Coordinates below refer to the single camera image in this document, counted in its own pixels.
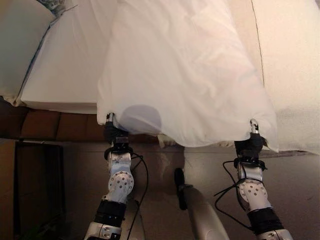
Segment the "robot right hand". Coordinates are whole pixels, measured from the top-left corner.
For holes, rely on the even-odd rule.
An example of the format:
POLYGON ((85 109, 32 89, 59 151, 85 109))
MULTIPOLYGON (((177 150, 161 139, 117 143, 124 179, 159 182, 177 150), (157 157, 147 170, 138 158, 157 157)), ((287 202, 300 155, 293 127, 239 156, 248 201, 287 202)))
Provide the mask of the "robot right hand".
POLYGON ((258 158, 263 146, 267 146, 267 141, 260 135, 258 122, 251 119, 250 126, 249 139, 234 142, 236 155, 239 158, 258 158))

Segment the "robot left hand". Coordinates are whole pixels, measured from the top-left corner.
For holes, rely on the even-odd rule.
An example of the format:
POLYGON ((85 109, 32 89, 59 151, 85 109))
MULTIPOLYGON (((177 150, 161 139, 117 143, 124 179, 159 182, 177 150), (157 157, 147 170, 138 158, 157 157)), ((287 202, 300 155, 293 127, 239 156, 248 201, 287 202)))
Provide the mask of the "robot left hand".
POLYGON ((113 112, 106 115, 103 136, 109 144, 127 144, 129 142, 129 133, 114 125, 116 119, 113 112))

